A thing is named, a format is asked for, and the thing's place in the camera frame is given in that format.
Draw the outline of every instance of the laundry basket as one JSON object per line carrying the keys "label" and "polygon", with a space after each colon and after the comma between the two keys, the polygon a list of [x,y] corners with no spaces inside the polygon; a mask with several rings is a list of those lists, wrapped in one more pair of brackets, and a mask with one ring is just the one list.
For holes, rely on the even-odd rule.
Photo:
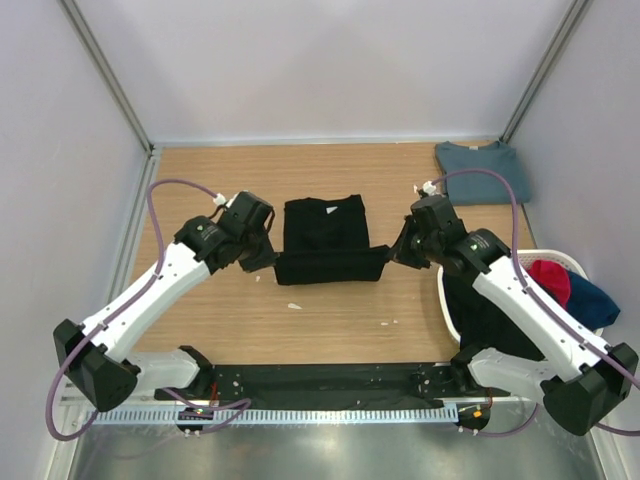
{"label": "laundry basket", "polygon": [[[518,258],[520,264],[528,269],[533,265],[536,260],[549,260],[551,262],[559,263],[567,270],[577,273],[578,275],[588,278],[584,269],[569,255],[556,250],[518,250]],[[447,299],[444,295],[444,282],[442,277],[444,276],[444,270],[442,267],[438,269],[438,298],[440,299],[440,308],[442,309],[442,315],[444,315],[444,321],[447,324],[447,329],[451,337],[458,343],[460,343],[460,334],[453,326],[451,321],[451,315],[449,315],[449,308],[447,307]],[[599,328],[594,332],[596,335],[602,335],[602,329]]]}

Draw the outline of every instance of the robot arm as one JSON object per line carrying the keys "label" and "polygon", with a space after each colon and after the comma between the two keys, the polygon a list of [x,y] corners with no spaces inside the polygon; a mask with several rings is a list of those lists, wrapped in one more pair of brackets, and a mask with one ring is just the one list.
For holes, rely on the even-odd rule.
{"label": "robot arm", "polygon": [[509,248],[488,230],[467,232],[447,197],[424,192],[421,197],[405,218],[392,260],[414,268],[428,268],[432,261],[441,264],[446,273],[459,276],[498,306],[545,355],[544,361],[535,362],[471,346],[452,359],[459,383],[496,387],[544,404],[563,428],[584,435],[626,398],[630,382],[570,336],[532,293],[585,343],[631,373],[638,355],[628,345],[612,347],[582,327],[526,274],[525,290]]}
{"label": "robot arm", "polygon": [[170,353],[134,354],[131,349],[178,298],[216,271],[235,261],[248,272],[274,264],[276,254],[267,235],[273,207],[240,192],[222,210],[217,222],[198,216],[185,223],[167,247],[159,275],[152,266],[95,315],[79,325],[64,320],[54,330],[62,364],[89,332],[157,276],[145,295],[102,329],[66,372],[98,411],[117,407],[134,391],[173,387],[186,396],[199,396],[211,385],[212,365],[192,347]]}

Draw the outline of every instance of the wooden tabletop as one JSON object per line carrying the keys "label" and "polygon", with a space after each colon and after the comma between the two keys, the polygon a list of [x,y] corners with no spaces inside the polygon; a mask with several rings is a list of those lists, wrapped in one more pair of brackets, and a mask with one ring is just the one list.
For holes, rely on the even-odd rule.
{"label": "wooden tabletop", "polygon": [[[271,240],[278,251],[287,200],[354,193],[363,197],[371,245],[391,245],[417,198],[413,185],[438,175],[434,144],[401,143],[166,149],[158,179],[189,179],[227,198],[252,191],[276,208]],[[165,243],[186,220],[213,208],[206,195],[178,185],[159,187],[154,204]],[[511,243],[508,205],[456,210],[468,230],[485,227]],[[522,215],[519,231],[520,248],[532,248]],[[147,220],[135,278],[156,255]],[[280,286],[272,269],[246,274],[232,265],[183,296],[137,349],[192,345],[214,364],[447,361],[457,346],[440,311],[436,271],[391,263],[376,283]]]}

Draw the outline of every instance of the purple cable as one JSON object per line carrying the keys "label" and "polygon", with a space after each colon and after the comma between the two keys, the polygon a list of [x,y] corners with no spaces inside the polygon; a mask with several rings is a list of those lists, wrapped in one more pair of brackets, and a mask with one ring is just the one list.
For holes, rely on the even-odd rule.
{"label": "purple cable", "polygon": [[[634,387],[636,387],[637,389],[640,389],[640,380],[635,378],[633,376],[633,374],[631,374],[628,370],[626,370],[622,365],[617,363],[615,360],[613,360],[612,358],[608,357],[607,355],[604,355],[596,347],[594,347],[590,343],[586,342],[585,339],[579,333],[575,332],[572,328],[570,328],[567,324],[565,324],[564,321],[562,320],[562,318],[560,318],[553,311],[553,309],[551,309],[546,304],[546,302],[542,298],[540,298],[536,294],[536,292],[533,291],[529,287],[529,284],[527,283],[527,280],[524,277],[524,273],[522,271],[522,266],[520,265],[520,260],[518,259],[518,203],[516,201],[516,196],[514,195],[513,190],[511,189],[511,185],[509,185],[509,182],[507,182],[507,180],[504,177],[502,177],[501,175],[497,174],[496,172],[493,172],[491,170],[487,170],[487,169],[484,169],[484,168],[465,168],[464,170],[458,170],[456,172],[451,172],[451,173],[448,173],[446,175],[443,175],[443,176],[437,178],[436,180],[434,180],[431,183],[433,185],[437,185],[438,183],[441,183],[442,181],[444,181],[444,180],[446,180],[448,178],[456,177],[458,175],[466,175],[468,173],[480,173],[480,174],[483,174],[483,175],[492,176],[495,179],[499,180],[500,183],[502,183],[502,185],[504,185],[504,187],[506,188],[507,192],[509,193],[509,198],[511,200],[511,218],[512,218],[512,222],[513,222],[513,226],[512,226],[512,230],[511,230],[511,246],[512,246],[511,252],[512,252],[512,260],[513,260],[513,268],[514,268],[514,270],[516,272],[516,276],[518,277],[518,280],[520,281],[520,284],[522,285],[524,291],[527,292],[531,296],[531,298],[533,298],[533,300],[538,304],[538,306],[540,308],[542,308],[542,310],[544,310],[545,313],[547,315],[549,315],[549,317],[551,317],[551,319],[555,323],[557,323],[567,334],[569,334],[569,336],[571,336],[574,340],[576,340],[577,342],[579,342],[582,345],[584,345],[585,348],[587,348],[587,350],[589,350],[591,353],[597,355],[599,358],[604,360],[608,365],[610,365],[618,373],[620,373],[623,377],[625,377],[627,380],[629,380],[633,384]],[[629,436],[629,437],[638,437],[638,436],[640,436],[640,430],[631,430],[631,431],[619,430],[617,428],[608,427],[606,425],[603,425],[602,423],[597,423],[596,426],[599,427],[599,428],[602,428],[603,430],[607,430],[608,432],[616,433],[618,435],[625,435],[625,436]]]}
{"label": "purple cable", "polygon": [[[182,180],[179,178],[167,178],[164,180],[159,180],[157,182],[152,183],[149,188],[147,189],[147,194],[146,194],[146,200],[147,200],[147,205],[149,208],[149,217],[151,218],[151,223],[153,224],[153,231],[155,233],[155,237],[156,237],[156,242],[158,244],[158,261],[156,263],[156,267],[154,269],[154,275],[151,276],[151,278],[149,278],[149,280],[147,281],[147,283],[144,284],[144,286],[138,290],[129,300],[127,300],[125,303],[123,303],[119,308],[117,308],[116,310],[114,310],[110,315],[108,315],[104,321],[102,325],[97,325],[93,330],[91,330],[91,332],[89,332],[89,334],[87,336],[85,336],[79,343],[78,345],[75,346],[75,348],[69,353],[69,355],[67,356],[67,358],[65,359],[64,362],[62,362],[62,365],[60,365],[60,368],[58,369],[58,371],[56,372],[53,381],[51,382],[51,387],[49,388],[49,392],[47,393],[47,401],[46,401],[46,405],[45,405],[45,422],[47,425],[47,430],[49,431],[49,434],[55,438],[58,441],[61,442],[68,442],[70,440],[75,440],[76,438],[80,437],[83,433],[85,433],[93,424],[93,422],[95,421],[96,417],[98,416],[98,411],[95,410],[91,416],[89,417],[89,419],[87,420],[87,422],[80,427],[80,429],[70,435],[64,435],[61,432],[58,431],[58,429],[56,428],[54,421],[53,421],[53,404],[54,404],[54,400],[55,400],[55,395],[56,395],[56,391],[58,389],[58,386],[60,385],[60,382],[62,381],[62,378],[64,377],[65,372],[67,371],[67,369],[69,368],[69,366],[71,365],[71,363],[76,359],[76,357],[78,356],[78,354],[82,351],[82,349],[87,346],[89,344],[89,342],[91,342],[91,340],[100,332],[104,329],[104,327],[106,327],[107,325],[109,325],[113,320],[115,320],[118,315],[120,315],[122,312],[124,312],[125,310],[127,310],[131,305],[133,305],[135,302],[137,302],[146,292],[149,291],[149,289],[151,288],[151,286],[155,283],[156,279],[158,278],[158,275],[160,274],[160,271],[162,270],[162,265],[164,263],[164,241],[162,239],[162,232],[160,231],[160,224],[158,223],[158,216],[156,215],[156,210],[153,206],[153,191],[155,190],[156,187],[159,187],[160,185],[164,185],[167,183],[176,183],[176,184],[181,184],[181,185],[187,185],[189,187],[193,187],[196,188],[208,195],[210,195],[213,198],[216,198],[218,196],[217,193],[209,190],[207,187],[204,187],[202,185],[199,185],[197,183],[194,182],[190,182],[189,180]],[[174,396],[174,398],[176,398],[177,400],[186,403],[186,400],[182,399],[180,396],[178,396],[177,394],[175,394],[174,392],[171,392],[172,395]],[[218,407],[219,409],[226,409],[226,408],[232,408],[230,406],[226,406],[226,407]]]}

